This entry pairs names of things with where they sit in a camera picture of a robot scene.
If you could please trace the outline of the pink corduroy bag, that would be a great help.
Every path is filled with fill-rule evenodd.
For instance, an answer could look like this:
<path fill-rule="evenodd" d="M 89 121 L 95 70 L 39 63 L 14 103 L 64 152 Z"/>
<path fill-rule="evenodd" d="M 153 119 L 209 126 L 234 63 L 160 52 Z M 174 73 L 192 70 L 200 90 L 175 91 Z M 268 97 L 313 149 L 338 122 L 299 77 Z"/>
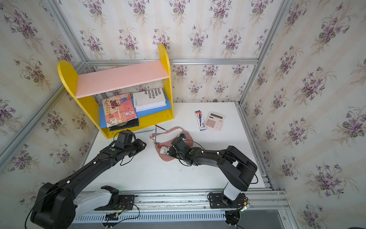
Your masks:
<path fill-rule="evenodd" d="M 150 135 L 150 139 L 154 142 L 154 147 L 156 152 L 158 153 L 158 156 L 161 158 L 164 162 L 169 162 L 174 160 L 173 157 L 169 156 L 167 153 L 161 152 L 161 148 L 171 148 L 172 147 L 172 141 L 177 138 L 180 134 L 184 134 L 186 138 L 186 144 L 192 148 L 193 147 L 193 138 L 191 135 L 183 130 L 180 127 L 174 127 L 164 133 L 155 133 Z"/>

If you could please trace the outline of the white red plush keychain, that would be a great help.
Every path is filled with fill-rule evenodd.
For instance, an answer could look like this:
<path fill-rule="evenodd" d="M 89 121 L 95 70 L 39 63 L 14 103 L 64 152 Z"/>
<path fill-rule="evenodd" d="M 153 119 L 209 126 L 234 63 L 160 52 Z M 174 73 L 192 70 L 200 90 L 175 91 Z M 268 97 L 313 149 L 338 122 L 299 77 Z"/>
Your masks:
<path fill-rule="evenodd" d="M 169 155 L 169 153 L 170 153 L 170 148 L 169 147 L 167 147 L 167 146 L 161 146 L 159 148 L 159 154 L 161 154 L 161 155 Z"/>

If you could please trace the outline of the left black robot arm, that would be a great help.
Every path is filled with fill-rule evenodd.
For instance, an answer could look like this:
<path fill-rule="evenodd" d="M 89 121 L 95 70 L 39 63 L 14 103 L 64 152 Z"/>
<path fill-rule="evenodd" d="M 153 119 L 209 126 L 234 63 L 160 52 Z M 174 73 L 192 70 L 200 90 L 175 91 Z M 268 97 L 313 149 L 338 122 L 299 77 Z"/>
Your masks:
<path fill-rule="evenodd" d="M 92 210 L 120 206 L 119 190 L 111 186 L 103 186 L 83 197 L 79 194 L 103 172 L 126 156 L 132 158 L 145 147 L 146 143 L 137 139 L 132 131 L 119 132 L 117 139 L 85 166 L 55 184 L 45 183 L 26 220 L 44 229 L 66 229 L 75 218 Z"/>

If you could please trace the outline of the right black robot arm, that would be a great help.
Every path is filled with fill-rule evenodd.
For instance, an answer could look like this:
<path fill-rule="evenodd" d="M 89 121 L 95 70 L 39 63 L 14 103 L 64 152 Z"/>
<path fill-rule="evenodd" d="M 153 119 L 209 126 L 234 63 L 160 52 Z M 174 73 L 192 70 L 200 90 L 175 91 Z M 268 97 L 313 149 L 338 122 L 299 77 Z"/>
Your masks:
<path fill-rule="evenodd" d="M 234 146 L 223 150 L 206 150 L 200 146 L 190 147 L 189 140 L 181 134 L 172 141 L 166 153 L 185 166 L 217 167 L 225 175 L 228 184 L 223 190 L 225 200 L 234 201 L 251 184 L 258 183 L 257 165 Z"/>

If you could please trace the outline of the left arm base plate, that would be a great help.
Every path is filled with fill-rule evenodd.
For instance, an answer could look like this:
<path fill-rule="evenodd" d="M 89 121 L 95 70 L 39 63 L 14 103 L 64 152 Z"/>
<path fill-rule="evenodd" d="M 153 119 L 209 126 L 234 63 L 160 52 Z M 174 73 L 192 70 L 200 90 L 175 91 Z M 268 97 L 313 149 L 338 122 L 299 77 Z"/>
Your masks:
<path fill-rule="evenodd" d="M 96 208 L 95 211 L 106 211 L 106 210 L 132 210 L 135 200 L 135 195 L 119 195 L 117 201 L 113 201 L 106 206 Z"/>

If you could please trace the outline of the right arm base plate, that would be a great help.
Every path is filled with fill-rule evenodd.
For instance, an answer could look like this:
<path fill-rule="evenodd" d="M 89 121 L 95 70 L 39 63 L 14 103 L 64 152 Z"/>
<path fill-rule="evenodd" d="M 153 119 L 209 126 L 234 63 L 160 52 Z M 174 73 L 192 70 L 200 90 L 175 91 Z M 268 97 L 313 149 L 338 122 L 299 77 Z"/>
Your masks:
<path fill-rule="evenodd" d="M 248 198 L 244 193 L 240 193 L 235 200 L 230 200 L 223 193 L 209 192 L 207 199 L 211 209 L 241 209 L 248 205 Z"/>

